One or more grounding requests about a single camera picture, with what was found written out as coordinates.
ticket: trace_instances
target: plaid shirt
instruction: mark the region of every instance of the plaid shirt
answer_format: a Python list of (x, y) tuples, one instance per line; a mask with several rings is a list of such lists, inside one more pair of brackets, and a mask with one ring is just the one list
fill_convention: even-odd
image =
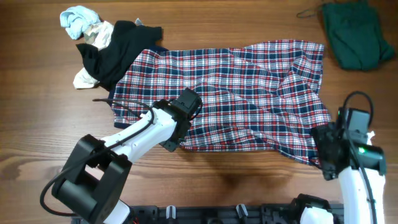
[[(177, 98), (186, 88), (203, 101), (182, 143), (191, 151), (277, 150), (308, 164), (309, 135), (330, 116), (318, 97), (323, 45), (277, 40), (245, 48), (144, 50), (116, 86), (114, 98)], [(140, 106), (124, 103), (138, 113)], [(116, 123), (137, 118), (113, 105)]]

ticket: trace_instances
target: wooden table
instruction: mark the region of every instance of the wooden table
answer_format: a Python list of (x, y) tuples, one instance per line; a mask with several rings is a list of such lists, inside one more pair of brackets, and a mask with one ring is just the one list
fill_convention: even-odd
[[(3, 0), (0, 4), (0, 223), (68, 223), (39, 205), (42, 187), (64, 165), (77, 140), (91, 133), (113, 134), (113, 114), (102, 88), (75, 90), (82, 67), (75, 44), (60, 27), (59, 14), (84, 5), (103, 19), (162, 26), (161, 44), (171, 50), (244, 47), (265, 40), (304, 39), (327, 44), (317, 17), (296, 13), (316, 0), (136, 1)], [(384, 37), (398, 49), (396, 1), (371, 1), (380, 13)], [(370, 72), (340, 69), (326, 47), (320, 97), (336, 117), (353, 90), (375, 104), (374, 144), (387, 157), (384, 194), (386, 223), (398, 218), (398, 61)], [(354, 106), (366, 109), (358, 97)], [(289, 203), (298, 194), (341, 202), (337, 180), (277, 152), (148, 152), (131, 169), (121, 198), (131, 205), (219, 206), (238, 203)], [(67, 208), (47, 196), (53, 208)]]

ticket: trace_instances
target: plaid cloth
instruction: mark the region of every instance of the plaid cloth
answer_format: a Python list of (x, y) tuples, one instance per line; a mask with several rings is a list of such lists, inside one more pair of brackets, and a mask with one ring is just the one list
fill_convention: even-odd
[[(277, 150), (308, 164), (317, 157), (309, 135), (330, 116), (318, 97), (323, 45), (277, 40), (245, 48), (144, 50), (116, 85), (114, 98), (177, 98), (186, 88), (203, 101), (183, 148), (191, 151)], [(124, 103), (137, 113), (145, 112)], [(116, 123), (137, 118), (113, 105)]]

